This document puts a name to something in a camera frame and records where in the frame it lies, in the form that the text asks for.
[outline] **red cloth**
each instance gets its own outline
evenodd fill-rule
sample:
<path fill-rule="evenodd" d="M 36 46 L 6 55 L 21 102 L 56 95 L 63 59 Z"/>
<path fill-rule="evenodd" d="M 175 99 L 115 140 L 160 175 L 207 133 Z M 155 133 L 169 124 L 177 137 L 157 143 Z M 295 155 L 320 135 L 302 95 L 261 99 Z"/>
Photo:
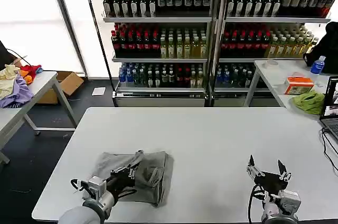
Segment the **red cloth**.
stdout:
<path fill-rule="evenodd" d="M 24 67 L 21 67 L 21 70 L 27 71 L 28 75 L 30 75 L 32 77 L 32 81 L 33 81 L 35 76 L 36 76 L 36 71 L 39 67 L 41 67 L 41 65 L 38 65 L 38 66 L 26 65 Z"/>

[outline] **white paper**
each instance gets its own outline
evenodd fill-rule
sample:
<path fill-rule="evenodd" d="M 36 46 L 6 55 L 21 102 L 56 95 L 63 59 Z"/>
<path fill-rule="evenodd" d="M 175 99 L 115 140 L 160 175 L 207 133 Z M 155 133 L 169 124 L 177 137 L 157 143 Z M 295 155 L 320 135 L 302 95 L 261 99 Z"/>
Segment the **white paper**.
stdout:
<path fill-rule="evenodd" d="M 103 96 L 106 91 L 105 87 L 102 88 L 94 88 L 93 93 L 91 94 L 92 96 Z"/>

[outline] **tissue box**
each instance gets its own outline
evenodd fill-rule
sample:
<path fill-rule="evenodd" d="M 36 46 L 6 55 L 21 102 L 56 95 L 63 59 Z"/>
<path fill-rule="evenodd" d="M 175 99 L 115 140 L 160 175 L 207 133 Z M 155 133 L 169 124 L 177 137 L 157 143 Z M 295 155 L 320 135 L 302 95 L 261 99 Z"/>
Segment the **tissue box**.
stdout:
<path fill-rule="evenodd" d="M 288 77 L 285 81 L 286 95 L 300 95 L 309 92 L 314 86 L 310 78 Z"/>

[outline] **gray cloth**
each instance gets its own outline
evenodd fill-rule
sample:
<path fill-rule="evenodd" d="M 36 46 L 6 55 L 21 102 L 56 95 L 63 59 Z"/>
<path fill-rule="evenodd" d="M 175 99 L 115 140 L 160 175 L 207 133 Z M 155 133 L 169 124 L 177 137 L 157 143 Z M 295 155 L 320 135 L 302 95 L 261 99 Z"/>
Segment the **gray cloth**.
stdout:
<path fill-rule="evenodd" d="M 107 179 L 110 177 L 111 170 L 128 164 L 134 156 L 133 154 L 102 153 L 92 176 Z M 172 169 L 173 159 L 165 152 L 145 154 L 135 171 L 134 189 L 137 192 L 121 198 L 120 201 L 146 202 L 156 207 L 164 205 L 170 190 Z"/>

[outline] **white tabletop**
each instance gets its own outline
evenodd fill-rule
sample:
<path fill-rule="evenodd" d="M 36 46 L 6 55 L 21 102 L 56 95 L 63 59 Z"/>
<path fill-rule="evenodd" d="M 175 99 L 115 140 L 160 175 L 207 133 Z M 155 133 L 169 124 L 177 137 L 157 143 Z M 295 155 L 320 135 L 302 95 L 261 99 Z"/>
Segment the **white tabletop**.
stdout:
<path fill-rule="evenodd" d="M 247 222 L 254 182 L 250 154 L 263 171 L 292 172 L 300 220 L 337 219 L 338 177 L 323 155 L 318 122 L 285 108 L 89 108 L 56 165 L 32 217 L 57 221 L 82 205 L 73 178 L 86 179 L 104 151 L 166 151 L 174 159 L 167 205 L 118 202 L 107 222 Z M 330 153 L 335 163 L 338 157 Z M 252 220 L 260 221 L 253 201 Z"/>
<path fill-rule="evenodd" d="M 37 102 L 38 100 L 35 98 L 37 94 L 40 93 L 40 91 L 43 89 L 44 86 L 46 86 L 48 83 L 51 82 L 51 80 L 56 77 L 58 74 L 54 71 L 50 72 L 41 72 L 36 75 L 34 78 L 34 81 L 32 84 L 29 85 L 29 89 L 34 94 L 34 97 L 32 98 L 31 102 Z M 0 108 L 0 134 L 2 133 L 2 130 L 4 127 L 20 112 L 22 109 L 25 109 L 26 106 L 24 105 L 21 108 Z"/>
<path fill-rule="evenodd" d="M 287 77 L 293 76 L 294 73 L 300 73 L 306 77 L 310 78 L 310 67 L 306 66 L 306 63 L 303 60 L 276 60 L 278 62 L 277 66 L 270 66 L 267 64 L 267 60 L 255 60 L 255 66 L 259 68 L 261 72 L 261 77 L 263 78 L 265 84 L 270 89 L 271 93 L 276 98 L 279 105 L 286 107 L 290 111 L 295 113 L 302 113 L 295 105 L 292 104 L 292 98 L 295 95 L 285 95 L 284 82 Z M 325 93 L 328 83 L 328 75 L 321 74 L 318 76 L 317 81 L 319 85 L 313 87 L 319 93 Z"/>

